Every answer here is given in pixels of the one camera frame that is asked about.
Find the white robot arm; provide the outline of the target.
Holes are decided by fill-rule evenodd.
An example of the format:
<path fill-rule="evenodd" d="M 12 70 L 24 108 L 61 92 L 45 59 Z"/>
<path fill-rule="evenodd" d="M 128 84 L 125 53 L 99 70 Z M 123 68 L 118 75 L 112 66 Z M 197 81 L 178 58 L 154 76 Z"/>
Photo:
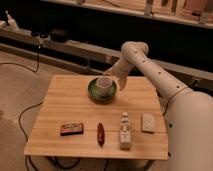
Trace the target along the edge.
<path fill-rule="evenodd" d="M 106 75 L 118 77 L 120 90 L 136 67 L 166 99 L 167 171 L 213 171 L 213 97 L 195 91 L 147 57 L 144 42 L 127 41 Z"/>

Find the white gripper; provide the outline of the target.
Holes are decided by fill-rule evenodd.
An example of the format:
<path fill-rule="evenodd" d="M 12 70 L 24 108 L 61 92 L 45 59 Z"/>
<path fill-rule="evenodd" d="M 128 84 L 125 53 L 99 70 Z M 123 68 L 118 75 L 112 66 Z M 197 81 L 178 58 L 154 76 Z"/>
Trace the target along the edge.
<path fill-rule="evenodd" d="M 131 71 L 131 64 L 125 59 L 120 58 L 114 65 L 116 75 L 118 77 L 121 77 L 118 79 L 120 90 L 123 91 L 127 84 L 127 76 L 129 72 Z M 104 71 L 103 75 L 115 75 L 114 69 L 109 68 L 106 71 Z"/>

